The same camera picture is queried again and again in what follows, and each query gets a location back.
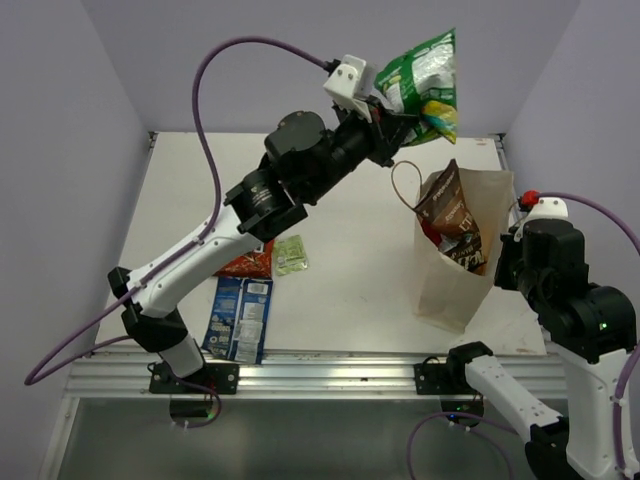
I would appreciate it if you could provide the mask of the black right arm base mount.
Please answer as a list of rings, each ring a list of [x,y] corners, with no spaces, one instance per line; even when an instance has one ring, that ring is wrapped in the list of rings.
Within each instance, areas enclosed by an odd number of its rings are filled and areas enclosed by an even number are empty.
[[[417,395],[453,396],[475,395],[477,391],[463,380],[457,380],[444,362],[429,356],[413,365],[413,378]]]

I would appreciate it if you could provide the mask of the red Doritos chip bag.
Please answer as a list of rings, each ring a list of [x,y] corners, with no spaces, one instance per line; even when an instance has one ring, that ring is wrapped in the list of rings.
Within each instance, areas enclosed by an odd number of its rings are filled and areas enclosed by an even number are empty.
[[[216,277],[239,277],[270,279],[272,276],[272,254],[275,241],[272,240],[229,262],[219,269]]]

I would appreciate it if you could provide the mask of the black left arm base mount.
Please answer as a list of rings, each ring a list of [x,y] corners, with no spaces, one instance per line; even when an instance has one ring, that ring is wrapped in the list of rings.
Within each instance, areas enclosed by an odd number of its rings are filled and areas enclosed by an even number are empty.
[[[149,392],[152,394],[186,395],[209,393],[235,395],[240,379],[240,366],[229,362],[205,363],[203,368],[186,377],[173,377],[165,362],[150,363]]]

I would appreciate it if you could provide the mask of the green snack bag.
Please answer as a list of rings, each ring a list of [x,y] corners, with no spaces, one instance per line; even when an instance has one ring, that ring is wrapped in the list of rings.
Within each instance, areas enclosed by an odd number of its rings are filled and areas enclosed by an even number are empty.
[[[391,60],[377,74],[375,88],[394,112],[417,116],[403,144],[416,146],[458,136],[456,30],[436,36]]]

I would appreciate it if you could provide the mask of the pink snack bag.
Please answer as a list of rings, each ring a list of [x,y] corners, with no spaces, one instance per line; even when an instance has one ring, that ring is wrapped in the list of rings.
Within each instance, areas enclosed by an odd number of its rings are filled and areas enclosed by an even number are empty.
[[[438,247],[442,242],[442,237],[439,232],[437,232],[431,224],[428,222],[422,222],[421,228],[424,235],[436,246]]]

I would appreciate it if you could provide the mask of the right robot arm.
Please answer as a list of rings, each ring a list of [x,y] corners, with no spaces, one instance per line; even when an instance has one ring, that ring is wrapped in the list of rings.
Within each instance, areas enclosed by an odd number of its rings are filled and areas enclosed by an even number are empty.
[[[636,342],[631,301],[590,282],[584,236],[567,220],[528,221],[501,242],[494,284],[520,292],[549,332],[564,370],[568,412],[537,399],[482,342],[450,350],[447,384],[490,401],[523,441],[538,479],[638,478],[622,384]]]

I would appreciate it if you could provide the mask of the brown Kettle chips bag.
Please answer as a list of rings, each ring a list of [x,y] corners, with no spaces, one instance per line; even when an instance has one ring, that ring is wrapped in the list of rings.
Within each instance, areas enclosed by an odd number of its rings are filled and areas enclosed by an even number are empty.
[[[426,188],[413,211],[420,227],[428,222],[440,233],[442,242],[436,247],[439,253],[468,272],[484,274],[486,258],[480,229],[467,206],[455,159]]]

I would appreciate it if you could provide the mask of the white paper bag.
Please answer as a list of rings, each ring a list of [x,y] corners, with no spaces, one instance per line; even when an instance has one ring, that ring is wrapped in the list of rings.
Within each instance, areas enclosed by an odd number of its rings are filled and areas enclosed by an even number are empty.
[[[413,211],[420,196],[444,169],[427,178],[419,176],[419,187],[413,200],[405,198],[396,185],[392,188],[414,218],[410,273],[412,309],[427,323],[462,333],[493,287],[501,250],[500,235],[509,223],[514,175],[504,170],[473,170],[459,166],[467,206],[479,226],[486,258],[484,274],[477,275],[439,253],[422,233]]]

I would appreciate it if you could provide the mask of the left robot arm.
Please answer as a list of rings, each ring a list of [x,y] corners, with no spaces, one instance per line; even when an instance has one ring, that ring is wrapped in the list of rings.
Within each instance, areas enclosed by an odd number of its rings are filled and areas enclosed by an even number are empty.
[[[208,369],[178,311],[181,300],[232,260],[304,220],[306,208],[363,161],[392,166],[419,122],[418,115],[394,113],[375,97],[364,107],[363,114],[338,108],[335,129],[311,111],[287,115],[266,136],[258,167],[226,193],[200,227],[145,266],[109,273],[112,293],[124,305],[128,336],[157,354],[185,392],[201,390]]]

